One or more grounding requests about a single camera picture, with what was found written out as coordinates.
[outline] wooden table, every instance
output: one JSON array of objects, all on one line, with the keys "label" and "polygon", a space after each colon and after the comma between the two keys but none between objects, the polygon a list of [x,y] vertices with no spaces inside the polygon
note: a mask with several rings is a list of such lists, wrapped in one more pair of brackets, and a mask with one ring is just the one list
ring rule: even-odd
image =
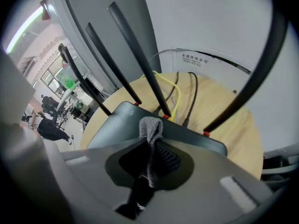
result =
[{"label": "wooden table", "polygon": [[[176,80],[176,73],[162,74],[172,82]],[[160,87],[170,93],[172,85],[156,76]],[[236,96],[221,84],[207,77],[198,76],[198,94],[191,114],[188,128],[198,133],[203,133],[206,127],[216,118]],[[158,101],[145,77],[130,83],[142,101],[141,108],[154,111],[158,107]],[[182,92],[181,103],[178,107],[176,123],[182,124],[190,109],[194,91],[195,78],[188,73],[179,73],[178,86]],[[171,96],[177,101],[177,91]],[[104,105],[112,112],[122,102],[129,101],[134,103],[128,92],[121,88],[107,100]],[[167,104],[170,110],[174,104],[169,99]],[[106,121],[107,115],[99,108],[90,119],[80,143],[80,148],[85,149],[99,128]],[[244,106],[234,116],[227,120],[223,125],[211,132],[211,138],[223,142],[228,149],[228,158],[251,173],[254,177],[260,178],[263,166],[263,149],[260,141],[259,131],[255,125],[250,111]]]}]

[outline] router antenna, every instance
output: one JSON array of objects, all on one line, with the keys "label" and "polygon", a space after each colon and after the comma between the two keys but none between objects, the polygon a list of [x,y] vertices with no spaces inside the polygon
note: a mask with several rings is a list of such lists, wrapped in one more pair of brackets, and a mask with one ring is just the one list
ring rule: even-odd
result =
[{"label": "router antenna", "polygon": [[275,4],[273,4],[272,22],[268,39],[254,72],[233,102],[204,129],[207,135],[237,112],[261,86],[271,71],[284,44],[287,28],[287,19]]},{"label": "router antenna", "polygon": [[126,80],[120,69],[115,64],[114,60],[108,53],[107,49],[105,48],[104,44],[100,40],[99,36],[95,32],[93,26],[89,22],[86,26],[86,32],[89,35],[90,39],[94,43],[95,47],[98,49],[110,69],[113,71],[113,73],[116,75],[116,77],[119,79],[119,81],[122,83],[123,87],[128,91],[128,93],[132,96],[132,98],[135,100],[137,105],[140,105],[142,102],[139,99],[139,97],[136,95],[135,91],[130,86],[129,82]]},{"label": "router antenna", "polygon": [[113,17],[114,21],[116,22],[119,30],[121,31],[122,35],[126,39],[131,51],[133,52],[137,62],[139,63],[142,71],[144,72],[145,77],[147,78],[163,112],[168,117],[171,116],[170,110],[167,106],[167,103],[164,99],[164,96],[161,92],[161,89],[158,85],[158,82],[150,68],[150,64],[145,57],[144,52],[141,49],[139,42],[137,41],[131,27],[129,26],[126,18],[122,14],[121,10],[117,6],[115,2],[113,2],[109,7],[108,11],[110,12],[111,16]]},{"label": "router antenna", "polygon": [[106,108],[106,106],[103,105],[103,103],[97,98],[95,93],[92,91],[92,89],[89,87],[87,82],[83,79],[82,75],[80,74],[80,71],[76,67],[74,60],[72,59],[69,50],[67,47],[62,47],[62,53],[64,54],[68,64],[70,65],[71,69],[75,73],[76,77],[78,78],[79,82],[82,84],[82,86],[90,93],[90,95],[93,97],[93,99],[98,103],[99,107],[104,111],[104,113],[109,116],[111,112]]}]

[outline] black clothing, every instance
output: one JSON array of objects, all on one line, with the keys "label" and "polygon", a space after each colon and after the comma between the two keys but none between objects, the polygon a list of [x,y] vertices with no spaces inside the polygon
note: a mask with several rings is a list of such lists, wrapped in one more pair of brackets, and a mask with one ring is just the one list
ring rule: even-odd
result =
[{"label": "black clothing", "polygon": [[48,105],[53,106],[55,108],[57,108],[58,105],[59,105],[59,103],[55,99],[53,99],[51,96],[44,96],[43,100],[42,100],[42,103],[48,104]]},{"label": "black clothing", "polygon": [[69,140],[69,136],[57,128],[54,124],[52,124],[52,120],[49,119],[43,119],[38,128],[38,133],[43,136],[45,139],[56,141],[56,140]]}]

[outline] window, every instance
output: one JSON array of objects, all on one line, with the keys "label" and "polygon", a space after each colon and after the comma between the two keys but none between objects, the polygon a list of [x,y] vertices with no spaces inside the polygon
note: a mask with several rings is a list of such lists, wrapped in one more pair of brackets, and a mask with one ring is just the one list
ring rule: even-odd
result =
[{"label": "window", "polygon": [[47,70],[42,76],[42,81],[48,85],[53,79],[53,75]]},{"label": "window", "polygon": [[62,97],[65,88],[58,82],[56,75],[62,69],[62,57],[58,56],[42,75],[42,82],[58,97]]}]

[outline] ceiling light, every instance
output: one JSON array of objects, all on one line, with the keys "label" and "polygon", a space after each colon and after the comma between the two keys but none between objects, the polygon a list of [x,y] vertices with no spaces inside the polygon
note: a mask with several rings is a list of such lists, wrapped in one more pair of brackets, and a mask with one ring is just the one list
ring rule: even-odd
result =
[{"label": "ceiling light", "polygon": [[43,7],[39,7],[33,14],[31,14],[30,17],[27,18],[27,20],[21,25],[19,30],[15,33],[13,38],[11,39],[7,49],[6,53],[10,53],[12,49],[14,48],[14,45],[20,38],[20,36],[23,34],[23,32],[26,30],[26,28],[37,18],[41,13],[43,12]]},{"label": "ceiling light", "polygon": [[36,85],[36,83],[37,83],[37,80],[34,82],[34,84],[33,84],[33,86],[32,86],[33,88],[34,88],[34,86]]}]

